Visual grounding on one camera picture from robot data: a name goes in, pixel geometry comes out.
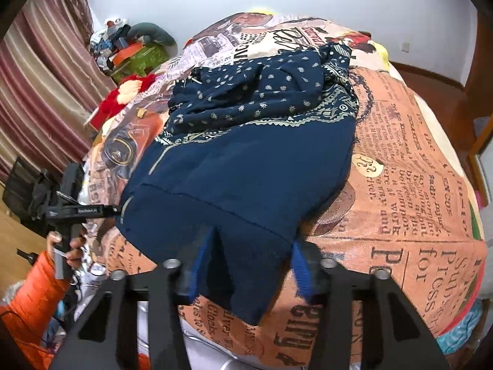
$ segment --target plush toy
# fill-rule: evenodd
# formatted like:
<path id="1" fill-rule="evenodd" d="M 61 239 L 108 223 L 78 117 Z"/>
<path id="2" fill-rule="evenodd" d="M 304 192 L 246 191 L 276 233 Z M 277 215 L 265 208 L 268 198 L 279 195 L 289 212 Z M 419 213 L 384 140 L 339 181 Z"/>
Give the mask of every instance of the plush toy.
<path id="1" fill-rule="evenodd" d="M 145 77 L 130 75 L 122 79 L 120 85 L 112 90 L 101 102 L 97 112 L 89 123 L 94 129 L 101 129 L 103 124 L 118 114 L 139 93 L 146 91 L 156 80 L 156 75 L 149 74 Z"/>

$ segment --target orange jacket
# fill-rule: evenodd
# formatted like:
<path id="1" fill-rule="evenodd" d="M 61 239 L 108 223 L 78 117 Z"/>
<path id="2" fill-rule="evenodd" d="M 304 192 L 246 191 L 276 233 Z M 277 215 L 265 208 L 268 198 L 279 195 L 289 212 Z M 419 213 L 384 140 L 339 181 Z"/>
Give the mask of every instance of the orange jacket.
<path id="1" fill-rule="evenodd" d="M 68 290 L 68 281 L 55 280 L 53 262 L 46 252 L 39 255 L 23 286 L 8 306 L 0 307 L 1 320 L 36 370 L 47 370 L 53 355 L 39 343 L 58 302 Z M 149 358 L 139 354 L 140 370 L 149 370 Z"/>

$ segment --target wooden floor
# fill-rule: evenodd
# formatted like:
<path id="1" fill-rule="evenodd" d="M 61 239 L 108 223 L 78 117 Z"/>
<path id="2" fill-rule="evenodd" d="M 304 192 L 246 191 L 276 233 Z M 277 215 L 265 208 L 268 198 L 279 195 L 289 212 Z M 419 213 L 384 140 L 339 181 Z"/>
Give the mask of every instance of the wooden floor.
<path id="1" fill-rule="evenodd" d="M 442 125 L 459 157 L 464 171 L 477 189 L 467 155 L 474 137 L 472 113 L 467 107 L 467 96 L 454 86 L 426 76 L 399 70 L 407 86 L 425 99 Z"/>

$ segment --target person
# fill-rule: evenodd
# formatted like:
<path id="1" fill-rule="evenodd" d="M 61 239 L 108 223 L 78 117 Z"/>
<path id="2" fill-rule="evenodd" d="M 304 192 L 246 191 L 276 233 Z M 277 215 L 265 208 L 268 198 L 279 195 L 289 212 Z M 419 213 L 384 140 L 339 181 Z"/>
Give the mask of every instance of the person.
<path id="1" fill-rule="evenodd" d="M 81 266 L 82 249 L 85 244 L 83 233 L 71 240 L 71 250 L 67 253 L 67 263 L 73 268 Z M 41 253 L 29 272 L 26 280 L 17 291 L 14 299 L 6 306 L 0 306 L 0 320 L 3 328 L 10 335 L 0 332 L 2 354 L 11 351 L 9 341 L 15 344 L 35 370 L 47 370 L 53 354 L 39 346 L 41 335 L 48 326 L 50 317 L 55 312 L 58 302 L 63 298 L 70 286 L 70 281 L 56 280 L 53 264 L 53 244 L 60 242 L 59 234 L 51 232 L 46 238 L 46 251 Z M 12 353 L 13 363 L 16 352 Z M 2 362 L 8 363 L 2 355 Z M 149 370 L 149 358 L 139 354 L 139 369 Z"/>

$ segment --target curtain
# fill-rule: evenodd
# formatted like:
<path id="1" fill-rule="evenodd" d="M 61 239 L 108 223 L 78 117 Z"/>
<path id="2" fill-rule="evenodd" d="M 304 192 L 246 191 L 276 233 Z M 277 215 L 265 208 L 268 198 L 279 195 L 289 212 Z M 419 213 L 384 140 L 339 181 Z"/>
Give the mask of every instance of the curtain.
<path id="1" fill-rule="evenodd" d="M 0 43 L 0 180 L 17 156 L 55 174 L 90 148 L 84 121 L 115 88 L 87 50 L 87 0 L 28 0 Z"/>

